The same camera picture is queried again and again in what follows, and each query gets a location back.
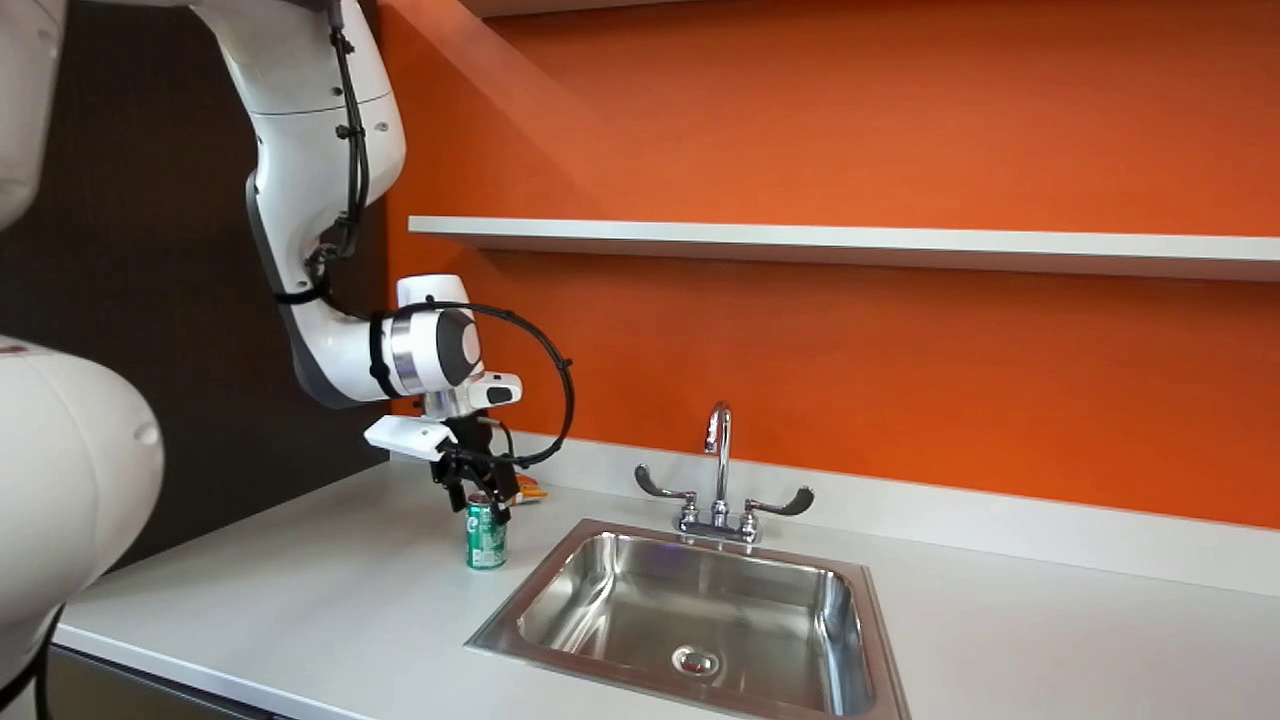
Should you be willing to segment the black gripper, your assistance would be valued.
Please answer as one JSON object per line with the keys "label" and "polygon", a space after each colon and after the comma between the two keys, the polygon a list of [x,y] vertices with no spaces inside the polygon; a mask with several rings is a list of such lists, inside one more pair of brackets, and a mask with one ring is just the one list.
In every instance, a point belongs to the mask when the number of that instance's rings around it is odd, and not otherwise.
{"label": "black gripper", "polygon": [[463,511],[463,484],[495,497],[495,520],[512,520],[515,472],[512,460],[491,447],[495,425],[486,415],[448,420],[448,440],[432,460],[432,478],[448,486],[454,511]]}

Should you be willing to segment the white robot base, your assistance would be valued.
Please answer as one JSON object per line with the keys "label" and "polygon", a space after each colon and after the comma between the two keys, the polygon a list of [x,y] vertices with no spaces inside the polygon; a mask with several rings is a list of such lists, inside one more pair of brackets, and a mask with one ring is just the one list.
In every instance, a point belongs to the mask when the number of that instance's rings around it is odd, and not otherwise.
{"label": "white robot base", "polygon": [[0,720],[49,720],[62,610],[147,524],[166,434],[111,366],[0,338]]}

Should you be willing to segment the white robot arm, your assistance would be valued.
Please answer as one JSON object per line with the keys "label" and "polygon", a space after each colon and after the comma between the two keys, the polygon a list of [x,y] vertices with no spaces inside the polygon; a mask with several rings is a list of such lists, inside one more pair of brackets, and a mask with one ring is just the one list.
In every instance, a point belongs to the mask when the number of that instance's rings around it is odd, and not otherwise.
{"label": "white robot arm", "polygon": [[[327,263],[405,168],[405,123],[360,0],[111,0],[185,8],[218,39],[255,165],[249,227],[282,306],[299,386],[372,403],[369,440],[432,466],[456,504],[515,497],[487,415],[521,379],[481,360],[486,306],[454,274],[407,274],[397,305],[348,317]],[[160,429],[115,373],[30,338],[4,344],[0,486],[19,520],[140,524],[160,493]]]}

